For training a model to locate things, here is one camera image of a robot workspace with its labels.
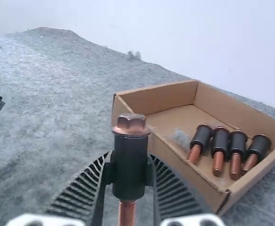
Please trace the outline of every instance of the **cardboard box wall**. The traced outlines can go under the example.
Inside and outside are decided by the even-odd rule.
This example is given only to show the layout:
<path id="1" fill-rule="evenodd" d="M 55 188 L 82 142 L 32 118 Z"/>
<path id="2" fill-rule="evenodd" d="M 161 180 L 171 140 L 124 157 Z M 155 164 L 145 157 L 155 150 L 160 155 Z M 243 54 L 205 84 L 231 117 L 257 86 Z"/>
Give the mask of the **cardboard box wall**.
<path id="1" fill-rule="evenodd" d="M 197 80 L 118 92 L 113 98 L 112 126 L 122 113 L 146 115 L 147 125 L 152 131 L 148 152 L 192 183 L 219 215 L 275 166 L 275 120 Z M 247 147 L 254 135 L 266 134 L 272 141 L 271 150 L 263 161 L 237 181 L 229 177 L 228 162 L 225 163 L 223 175 L 215 177 L 209 150 L 195 166 L 186 161 L 186 150 L 172 139 L 175 129 L 183 130 L 192 138 L 201 123 L 222 125 L 230 131 L 243 130 L 249 138 Z"/>

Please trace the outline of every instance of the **white metal part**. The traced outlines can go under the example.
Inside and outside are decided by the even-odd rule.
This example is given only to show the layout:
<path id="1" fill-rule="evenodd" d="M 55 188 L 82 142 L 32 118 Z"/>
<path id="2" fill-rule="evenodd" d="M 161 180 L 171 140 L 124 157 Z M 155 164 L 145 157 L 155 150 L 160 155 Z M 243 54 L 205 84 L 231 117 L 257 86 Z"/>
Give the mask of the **white metal part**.
<path id="1" fill-rule="evenodd" d="M 161 222 L 160 226 L 226 226 L 224 222 L 214 214 L 199 214 L 179 218 L 168 218 Z"/>
<path id="2" fill-rule="evenodd" d="M 85 226 L 81 220 L 26 213 L 10 220 L 6 226 Z"/>

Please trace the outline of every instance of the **white wall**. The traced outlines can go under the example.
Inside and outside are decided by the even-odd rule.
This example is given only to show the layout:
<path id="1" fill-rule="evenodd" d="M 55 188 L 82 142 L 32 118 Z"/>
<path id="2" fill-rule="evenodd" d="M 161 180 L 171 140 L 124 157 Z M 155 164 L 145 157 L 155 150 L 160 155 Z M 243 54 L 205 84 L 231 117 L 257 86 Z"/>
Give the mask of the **white wall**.
<path id="1" fill-rule="evenodd" d="M 0 0 L 0 33 L 39 26 L 275 107 L 275 0 Z"/>

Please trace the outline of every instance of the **copper bolt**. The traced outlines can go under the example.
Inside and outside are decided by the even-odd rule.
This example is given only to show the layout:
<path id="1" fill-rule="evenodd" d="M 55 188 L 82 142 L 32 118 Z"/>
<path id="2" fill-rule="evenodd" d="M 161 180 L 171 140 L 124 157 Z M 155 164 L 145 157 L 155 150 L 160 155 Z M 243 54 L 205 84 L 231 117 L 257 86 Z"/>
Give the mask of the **copper bolt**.
<path id="1" fill-rule="evenodd" d="M 251 170 L 257 163 L 259 157 L 257 154 L 250 154 L 242 168 L 242 175 L 245 175 L 249 170 Z"/>
<path id="2" fill-rule="evenodd" d="M 230 178 L 232 180 L 238 180 L 240 178 L 241 162 L 242 162 L 241 155 L 237 152 L 233 153 L 230 161 Z"/>
<path id="3" fill-rule="evenodd" d="M 195 165 L 198 161 L 200 153 L 201 153 L 201 147 L 199 145 L 192 146 L 189 152 L 188 161 L 190 161 L 192 164 Z"/>
<path id="4" fill-rule="evenodd" d="M 223 172 L 224 153 L 216 152 L 213 155 L 212 173 L 215 177 L 219 177 Z"/>
<path id="5" fill-rule="evenodd" d="M 118 226 L 134 226 L 135 201 L 120 200 L 118 205 Z"/>

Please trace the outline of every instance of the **hex bolt head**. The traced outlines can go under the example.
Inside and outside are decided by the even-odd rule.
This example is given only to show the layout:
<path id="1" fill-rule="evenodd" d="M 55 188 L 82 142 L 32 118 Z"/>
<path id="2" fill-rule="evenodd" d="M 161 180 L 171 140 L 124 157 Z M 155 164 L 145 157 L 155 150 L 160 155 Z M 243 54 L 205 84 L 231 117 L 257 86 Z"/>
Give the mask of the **hex bolt head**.
<path id="1" fill-rule="evenodd" d="M 146 137 L 150 134 L 150 130 L 146 126 L 146 117 L 134 113 L 120 115 L 112 132 L 115 135 L 127 137 Z"/>

